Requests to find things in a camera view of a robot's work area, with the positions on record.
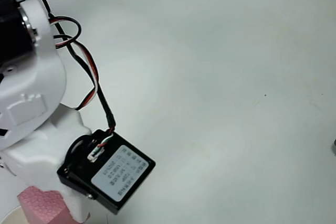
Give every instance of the pink foam block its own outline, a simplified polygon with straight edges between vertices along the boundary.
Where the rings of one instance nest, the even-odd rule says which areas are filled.
[[[17,196],[30,224],[78,224],[57,191],[31,186]]]

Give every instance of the white wire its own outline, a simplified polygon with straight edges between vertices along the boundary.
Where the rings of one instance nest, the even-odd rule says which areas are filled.
[[[53,26],[54,24],[60,23],[60,22],[62,22],[62,21],[67,21],[67,20],[65,20],[65,19],[57,20],[57,21],[51,22],[50,25]],[[55,44],[55,46],[63,45],[63,44],[65,44],[65,43],[69,42],[69,40],[71,40],[71,38],[70,38],[70,39],[67,39],[67,40],[64,40],[64,41],[62,41],[62,42],[60,42],[60,43],[57,43],[57,44]]]
[[[114,134],[112,134],[112,135],[110,135],[110,136],[106,137],[106,138],[105,138],[103,141],[101,141],[101,143],[100,143],[100,144],[98,144],[97,146],[99,146],[99,145],[101,145],[101,144],[104,144],[104,143],[106,143],[106,142],[110,141],[110,139],[113,137],[113,135],[114,135]]]
[[[90,73],[91,73],[91,75],[92,75],[92,78],[93,78],[93,83],[94,83],[94,93],[93,93],[93,96],[91,97],[91,99],[83,106],[83,107],[85,107],[86,105],[88,105],[94,98],[95,98],[95,96],[97,95],[97,93],[98,93],[98,80],[97,80],[97,78],[96,78],[96,75],[95,75],[95,72],[94,72],[94,70],[93,70],[93,68],[92,68],[92,66],[91,66],[91,64],[90,64],[90,61],[89,61],[89,59],[88,59],[88,57],[86,56],[86,52],[82,49],[82,47],[79,45],[79,44],[77,44],[76,42],[75,42],[75,44],[80,48],[80,50],[82,51],[82,54],[84,55],[84,58],[85,58],[85,61],[86,61],[86,63],[87,63],[87,65],[88,65],[88,67],[89,67],[89,69],[90,69]]]

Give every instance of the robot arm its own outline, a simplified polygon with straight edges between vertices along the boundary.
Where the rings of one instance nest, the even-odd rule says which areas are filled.
[[[3,165],[30,186],[59,191],[82,223],[88,199],[63,185],[57,169],[73,140],[90,131],[77,111],[60,105],[66,74],[48,18],[38,0],[0,0],[0,10]]]
[[[88,64],[79,63],[95,79],[107,114],[110,128],[93,134],[78,111],[60,104],[66,75],[56,47],[62,43],[55,47],[40,2],[0,0],[0,30],[1,165],[28,185],[59,191],[77,222],[88,217],[87,198],[117,214],[155,162],[114,132],[114,117],[90,53],[75,38],[68,40],[83,51]]]

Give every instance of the white robot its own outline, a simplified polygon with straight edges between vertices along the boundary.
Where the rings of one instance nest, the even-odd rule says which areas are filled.
[[[0,0],[0,166],[59,191],[82,223],[92,196],[62,184],[57,170],[73,141],[91,132],[78,111],[60,104],[66,73],[51,25],[39,0]]]

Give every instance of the black wire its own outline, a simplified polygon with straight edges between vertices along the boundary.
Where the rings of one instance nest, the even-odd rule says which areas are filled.
[[[47,0],[42,0],[42,2],[43,2],[44,6],[47,10],[48,17],[49,18],[55,18],[55,16],[51,12],[51,8],[50,8],[50,5],[49,5],[48,1]],[[65,34],[62,26],[59,23],[55,24],[55,27],[61,35]],[[74,58],[74,60],[82,67],[82,69],[88,74],[90,79],[93,81],[93,76],[91,75],[91,72],[90,72],[90,69],[89,69],[88,65],[85,63],[85,61],[83,61],[83,59],[81,57],[79,57],[76,54],[76,52],[73,49],[71,44],[67,45],[67,49],[68,49],[69,53],[71,54],[71,56]],[[106,101],[103,90],[101,89],[99,83],[98,83],[97,95],[98,95],[100,103],[101,103],[101,105],[102,105],[102,107],[105,111],[109,128],[115,127],[116,126],[116,123],[115,123],[116,121],[114,119],[114,115],[113,115],[113,113],[112,113],[112,111],[111,111],[111,109],[110,109],[110,107],[109,107],[109,105]]]
[[[82,27],[81,27],[80,23],[77,20],[75,20],[74,18],[71,18],[71,17],[66,17],[66,16],[56,16],[56,17],[50,18],[49,22],[52,23],[52,22],[56,21],[57,19],[61,19],[61,21],[72,22],[72,23],[76,24],[76,26],[78,28],[78,31],[77,31],[76,35],[73,36],[73,37],[70,36],[68,38],[68,40],[67,40],[66,43],[62,42],[64,44],[62,44],[62,45],[56,45],[56,49],[60,49],[62,47],[66,47],[66,46],[70,45],[72,42],[76,41],[76,39],[79,38],[79,36],[80,36],[80,34],[82,32]]]
[[[67,34],[59,34],[59,35],[54,35],[54,39],[70,39],[72,38],[70,35]],[[92,54],[90,53],[90,51],[87,49],[86,46],[84,46],[81,42],[79,42],[78,40],[74,40],[74,43],[77,44],[77,46],[81,47],[81,49],[83,49],[86,53],[87,53],[87,57],[89,58],[89,60],[92,62],[92,67],[95,70],[96,73],[98,73],[98,69],[97,69],[97,65],[95,63],[95,61],[93,60]]]

